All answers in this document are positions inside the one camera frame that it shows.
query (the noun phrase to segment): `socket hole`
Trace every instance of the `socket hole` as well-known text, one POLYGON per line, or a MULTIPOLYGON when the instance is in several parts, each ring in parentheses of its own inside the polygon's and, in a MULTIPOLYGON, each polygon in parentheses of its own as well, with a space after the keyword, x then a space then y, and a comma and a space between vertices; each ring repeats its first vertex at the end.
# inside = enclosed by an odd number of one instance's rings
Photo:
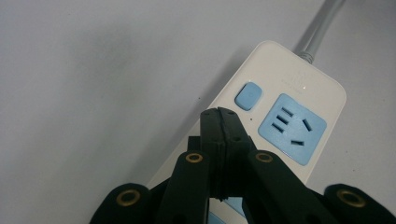
POLYGON ((291 144, 295 145, 295 146, 299 146, 299 147, 303 147, 304 146, 304 142, 303 141, 291 140, 291 144))
POLYGON ((293 113, 291 113, 287 108, 282 107, 282 111, 285 112, 287 115, 293 117, 293 113))
POLYGON ((312 127, 311 127, 311 125, 308 123, 308 120, 303 119, 303 124, 305 125, 305 128, 306 128, 309 132, 312 131, 312 127))
POLYGON ((279 119, 282 123, 284 123, 286 125, 288 125, 288 123, 289 123, 287 120, 285 120, 284 118, 280 117, 279 115, 276 116, 276 118, 279 119))
POLYGON ((271 126, 276 128, 280 133, 283 133, 285 130, 283 130, 281 127, 277 126, 275 123, 273 123, 271 126))

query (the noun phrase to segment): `gray cable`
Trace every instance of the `gray cable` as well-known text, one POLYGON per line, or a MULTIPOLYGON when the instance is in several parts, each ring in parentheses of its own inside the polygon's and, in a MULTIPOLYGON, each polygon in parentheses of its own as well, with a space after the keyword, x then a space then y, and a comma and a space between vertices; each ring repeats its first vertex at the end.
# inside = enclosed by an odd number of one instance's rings
POLYGON ((314 32, 308 46, 305 50, 299 53, 299 56, 306 60, 309 63, 312 63, 315 59, 315 54, 318 51, 320 43, 323 39, 323 36, 326 34, 327 29, 332 23, 332 19, 334 18, 336 12, 340 8, 340 6, 344 3, 344 0, 334 0, 331 8, 326 16, 319 23, 316 31, 314 32))

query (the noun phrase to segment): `electrical outlet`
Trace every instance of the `electrical outlet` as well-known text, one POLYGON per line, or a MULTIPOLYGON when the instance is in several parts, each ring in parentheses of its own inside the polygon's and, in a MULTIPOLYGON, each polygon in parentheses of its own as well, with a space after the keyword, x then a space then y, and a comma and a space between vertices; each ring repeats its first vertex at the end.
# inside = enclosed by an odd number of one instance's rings
POLYGON ((259 127, 259 135, 301 165, 307 165, 327 123, 281 94, 259 127))
MULTIPOLYGON (((306 183, 346 99, 338 82, 276 42, 265 41, 253 50, 209 108, 224 107, 237 113, 256 147, 274 152, 306 183), (286 111, 294 116, 286 117, 286 111), (277 118, 282 113, 286 113, 284 118, 277 118)), ((172 174, 177 157, 187 149, 189 136, 198 135, 199 120, 149 181, 149 188, 172 174)), ((210 210, 227 224, 247 223, 241 202, 241 198, 226 203, 211 199, 210 210)))

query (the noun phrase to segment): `white power strip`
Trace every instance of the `white power strip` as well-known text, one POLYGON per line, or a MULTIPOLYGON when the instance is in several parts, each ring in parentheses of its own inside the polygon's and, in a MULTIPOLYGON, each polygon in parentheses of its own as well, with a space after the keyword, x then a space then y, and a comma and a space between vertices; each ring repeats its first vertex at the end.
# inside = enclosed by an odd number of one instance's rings
MULTIPOLYGON (((306 183, 346 99, 338 82, 279 44, 266 41, 253 50, 209 108, 236 112, 257 149, 274 152, 306 183)), ((149 188, 171 176, 177 157, 187 150, 189 136, 199 135, 198 120, 150 180, 149 188)), ((225 223, 247 223, 225 203, 211 200, 210 210, 225 223)))

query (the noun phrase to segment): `blue outlet faceplate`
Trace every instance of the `blue outlet faceplate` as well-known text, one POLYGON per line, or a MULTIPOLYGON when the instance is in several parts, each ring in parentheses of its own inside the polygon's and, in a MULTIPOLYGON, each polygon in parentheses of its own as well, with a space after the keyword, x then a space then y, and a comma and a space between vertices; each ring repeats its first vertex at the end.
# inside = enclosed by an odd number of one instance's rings
POLYGON ((260 125, 259 135, 307 165, 326 127, 324 119, 283 93, 260 125))

